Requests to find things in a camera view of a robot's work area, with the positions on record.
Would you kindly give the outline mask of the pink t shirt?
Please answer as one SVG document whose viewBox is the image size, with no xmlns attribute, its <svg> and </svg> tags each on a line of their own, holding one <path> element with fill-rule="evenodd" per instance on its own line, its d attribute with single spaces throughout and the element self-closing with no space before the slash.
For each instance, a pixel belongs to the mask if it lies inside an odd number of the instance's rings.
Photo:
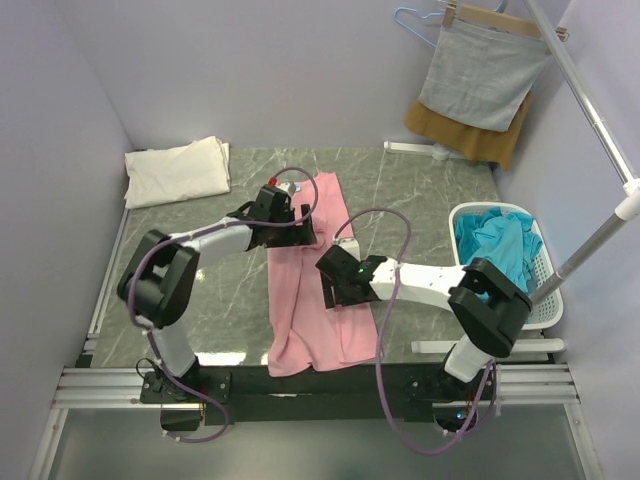
<svg viewBox="0 0 640 480">
<path fill-rule="evenodd" d="M 367 304 L 327 309 L 316 262 L 331 246 L 338 228 L 349 218 L 338 177 L 321 173 L 301 182 L 293 204 L 319 201 L 312 213 L 316 243 L 267 250 L 269 320 L 274 339 L 268 371 L 287 377 L 311 367 L 324 372 L 374 358 L 377 329 Z"/>
</svg>

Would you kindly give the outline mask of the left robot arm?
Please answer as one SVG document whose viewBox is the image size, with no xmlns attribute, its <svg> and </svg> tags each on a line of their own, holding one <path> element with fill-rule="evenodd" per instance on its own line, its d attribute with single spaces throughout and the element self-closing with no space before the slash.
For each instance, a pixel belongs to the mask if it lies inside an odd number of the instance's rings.
<svg viewBox="0 0 640 480">
<path fill-rule="evenodd" d="M 293 205 L 301 188 L 293 182 L 263 185 L 253 201 L 218 222 L 187 232 L 150 230 L 140 241 L 118 285 L 132 323 L 143 330 L 165 377 L 164 389 L 176 401 L 193 399 L 200 388 L 200 362 L 180 319 L 187 309 L 200 263 L 256 247 L 308 246 L 316 242 L 313 201 Z"/>
</svg>

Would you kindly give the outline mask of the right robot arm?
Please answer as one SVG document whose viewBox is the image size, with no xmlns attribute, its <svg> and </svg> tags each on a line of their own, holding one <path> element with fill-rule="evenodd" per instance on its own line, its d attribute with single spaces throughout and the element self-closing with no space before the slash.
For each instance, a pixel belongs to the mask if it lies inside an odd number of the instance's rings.
<svg viewBox="0 0 640 480">
<path fill-rule="evenodd" d="M 402 300 L 450 311 L 464 335 L 444 362 L 439 387 L 460 399 L 493 359 L 508 357 L 533 304 L 526 293 L 487 259 L 437 267 L 371 255 L 359 260 L 333 245 L 316 262 L 325 307 Z"/>
</svg>

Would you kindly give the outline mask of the folded white t shirt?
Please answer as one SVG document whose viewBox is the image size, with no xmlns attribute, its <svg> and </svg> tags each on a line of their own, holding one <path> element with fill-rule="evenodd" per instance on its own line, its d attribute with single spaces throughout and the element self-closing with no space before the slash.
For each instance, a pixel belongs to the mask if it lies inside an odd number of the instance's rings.
<svg viewBox="0 0 640 480">
<path fill-rule="evenodd" d="M 127 153 L 128 210 L 227 194 L 230 146 L 215 136 L 166 150 Z"/>
</svg>

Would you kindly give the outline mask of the black base beam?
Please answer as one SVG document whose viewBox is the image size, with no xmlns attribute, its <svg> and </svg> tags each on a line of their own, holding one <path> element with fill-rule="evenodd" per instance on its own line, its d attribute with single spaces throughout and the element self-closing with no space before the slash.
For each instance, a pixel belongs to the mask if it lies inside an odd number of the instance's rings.
<svg viewBox="0 0 640 480">
<path fill-rule="evenodd" d="M 161 424 L 194 432 L 200 424 L 381 419 L 389 410 L 406 422 L 442 421 L 460 427 L 474 399 L 491 397 L 492 374 L 469 383 L 435 363 L 358 365 L 289 377 L 264 366 L 202 366 L 179 383 L 159 369 L 145 373 L 144 405 L 161 406 Z"/>
</svg>

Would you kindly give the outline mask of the teal t shirt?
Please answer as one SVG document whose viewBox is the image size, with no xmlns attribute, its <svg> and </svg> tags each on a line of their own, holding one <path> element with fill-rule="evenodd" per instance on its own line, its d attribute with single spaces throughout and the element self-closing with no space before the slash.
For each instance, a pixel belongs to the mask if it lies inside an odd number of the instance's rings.
<svg viewBox="0 0 640 480">
<path fill-rule="evenodd" d="M 523 292 L 533 285 L 534 260 L 543 241 L 532 231 L 533 217 L 498 207 L 484 214 L 462 213 L 454 222 L 454 237 L 460 262 L 489 260 Z"/>
</svg>

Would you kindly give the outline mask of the brown hanging cloth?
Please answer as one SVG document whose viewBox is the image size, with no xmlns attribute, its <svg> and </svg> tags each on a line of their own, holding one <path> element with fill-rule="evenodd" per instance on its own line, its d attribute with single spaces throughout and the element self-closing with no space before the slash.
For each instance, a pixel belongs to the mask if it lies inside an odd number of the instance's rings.
<svg viewBox="0 0 640 480">
<path fill-rule="evenodd" d="M 491 162 L 509 171 L 522 125 L 533 100 L 528 92 L 509 128 L 504 132 L 480 129 L 440 115 L 416 100 L 405 115 L 404 125 L 416 135 L 460 152 L 471 162 Z"/>
</svg>

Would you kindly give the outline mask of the grey hanging cloth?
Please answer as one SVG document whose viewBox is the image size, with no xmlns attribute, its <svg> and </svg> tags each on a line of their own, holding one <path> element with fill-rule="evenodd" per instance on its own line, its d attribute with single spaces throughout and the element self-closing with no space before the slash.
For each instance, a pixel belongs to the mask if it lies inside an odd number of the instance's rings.
<svg viewBox="0 0 640 480">
<path fill-rule="evenodd" d="M 455 19 L 441 30 L 418 100 L 459 123 L 505 132 L 548 59 L 541 40 Z"/>
</svg>

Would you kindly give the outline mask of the metal clothes rack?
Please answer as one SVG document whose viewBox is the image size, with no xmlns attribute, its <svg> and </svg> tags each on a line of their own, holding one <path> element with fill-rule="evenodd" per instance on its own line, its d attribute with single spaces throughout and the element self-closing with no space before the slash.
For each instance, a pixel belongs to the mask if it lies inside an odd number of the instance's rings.
<svg viewBox="0 0 640 480">
<path fill-rule="evenodd" d="M 607 157 L 609 158 L 614 170 L 616 171 L 620 181 L 623 184 L 625 192 L 624 199 L 616 207 L 611 216 L 593 233 L 587 240 L 563 263 L 553 274 L 545 279 L 543 284 L 538 287 L 532 296 L 534 304 L 542 303 L 545 299 L 555 294 L 561 285 L 570 278 L 590 257 L 592 257 L 604 244 L 610 240 L 618 231 L 639 215 L 639 175 L 636 173 L 627 156 L 623 152 L 619 142 L 615 139 L 610 127 L 606 124 L 606 120 L 602 116 L 598 107 L 592 98 L 593 95 L 589 90 L 586 81 L 579 73 L 575 62 L 571 59 L 563 40 L 552 38 L 554 28 L 553 23 L 549 20 L 544 12 L 540 1 L 522 1 L 526 6 L 529 14 L 536 25 L 537 30 L 545 40 L 547 46 L 550 47 L 560 71 L 565 79 L 566 84 L 571 90 L 575 100 L 577 101 L 582 113 L 600 144 L 602 145 Z M 385 141 L 383 143 L 385 152 L 399 154 L 413 154 L 420 156 L 432 156 L 438 160 L 461 159 L 460 153 L 453 153 L 438 145 L 420 145 L 412 143 L 402 143 Z M 413 353 L 418 354 L 444 354 L 453 347 L 453 341 L 414 341 L 411 343 Z M 531 339 L 516 342 L 514 351 L 516 354 L 524 353 L 556 353 L 562 352 L 565 344 L 560 339 Z"/>
</svg>

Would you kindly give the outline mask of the wooden clip hanger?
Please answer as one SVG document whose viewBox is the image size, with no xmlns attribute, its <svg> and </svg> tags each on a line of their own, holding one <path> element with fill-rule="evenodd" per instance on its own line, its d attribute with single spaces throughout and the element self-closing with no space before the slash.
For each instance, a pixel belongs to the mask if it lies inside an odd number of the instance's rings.
<svg viewBox="0 0 640 480">
<path fill-rule="evenodd" d="M 506 31 L 512 34 L 542 39 L 542 32 L 535 21 L 522 17 L 489 10 L 484 7 L 445 1 L 441 26 L 450 28 L 454 20 L 478 24 L 484 27 Z"/>
</svg>

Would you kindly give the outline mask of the aluminium rail frame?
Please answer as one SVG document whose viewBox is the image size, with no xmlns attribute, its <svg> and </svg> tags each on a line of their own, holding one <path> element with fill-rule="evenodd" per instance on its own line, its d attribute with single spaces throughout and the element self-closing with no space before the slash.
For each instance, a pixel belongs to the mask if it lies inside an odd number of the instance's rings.
<svg viewBox="0 0 640 480">
<path fill-rule="evenodd" d="M 52 416 L 66 410 L 142 409 L 161 406 L 140 401 L 146 370 L 71 368 L 62 373 L 52 403 Z M 582 479 L 599 479 L 602 470 L 584 423 L 577 389 L 564 364 L 504 364 L 495 361 L 478 372 L 492 374 L 491 397 L 474 399 L 460 427 L 442 421 L 385 420 L 405 448 L 423 457 L 442 458 L 439 476 L 460 470 L 466 479 L 559 479 L 561 465 Z M 284 421 L 304 425 L 341 421 Z M 237 422 L 212 427 L 212 437 L 225 437 Z M 177 443 L 194 444 L 197 434 L 180 430 L 167 436 Z"/>
</svg>

